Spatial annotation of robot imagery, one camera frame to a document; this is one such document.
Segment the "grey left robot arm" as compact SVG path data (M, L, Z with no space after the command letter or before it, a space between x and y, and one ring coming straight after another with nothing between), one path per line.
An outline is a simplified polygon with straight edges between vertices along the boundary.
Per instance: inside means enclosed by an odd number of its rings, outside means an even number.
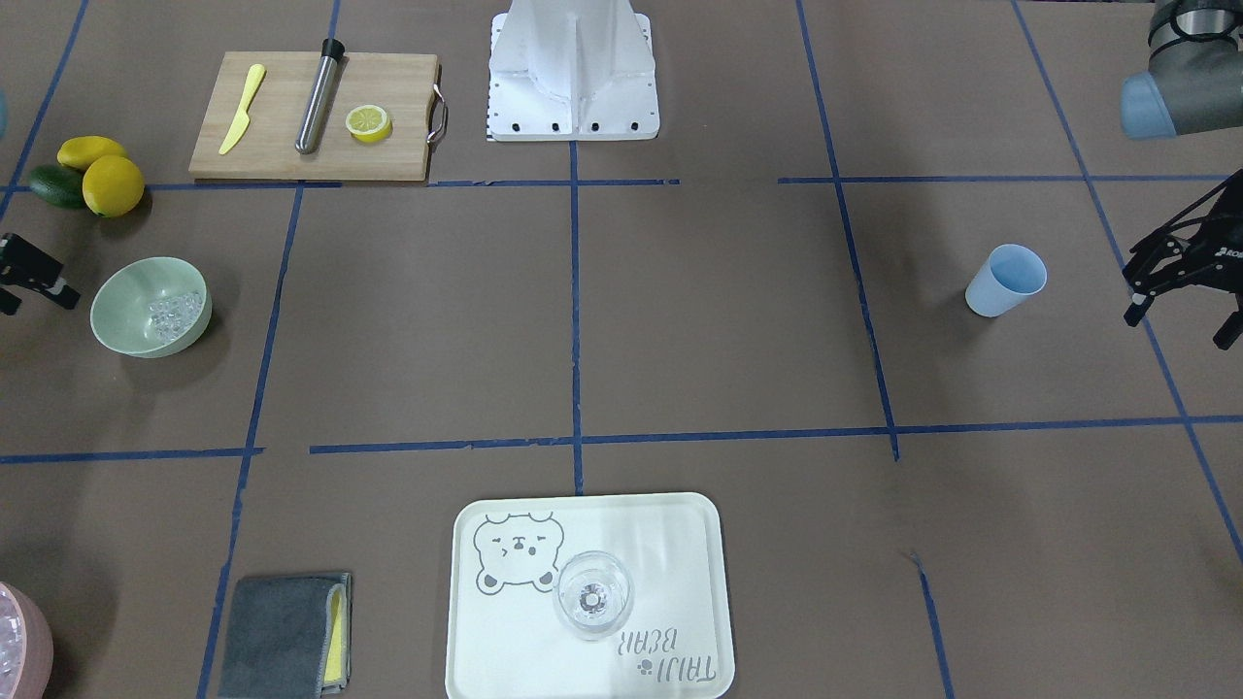
M1147 32L1149 62L1124 80L1122 131L1130 139L1236 128L1242 124L1242 53L1238 1L1158 1ZM1242 292L1241 173L1226 177L1185 211L1130 249L1122 276L1135 327L1158 296L1202 286Z

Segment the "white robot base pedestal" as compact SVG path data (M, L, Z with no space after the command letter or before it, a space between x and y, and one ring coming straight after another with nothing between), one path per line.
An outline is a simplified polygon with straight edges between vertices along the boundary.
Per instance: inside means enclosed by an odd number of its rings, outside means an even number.
M631 2L515 1L488 39L488 141L658 137L653 22Z

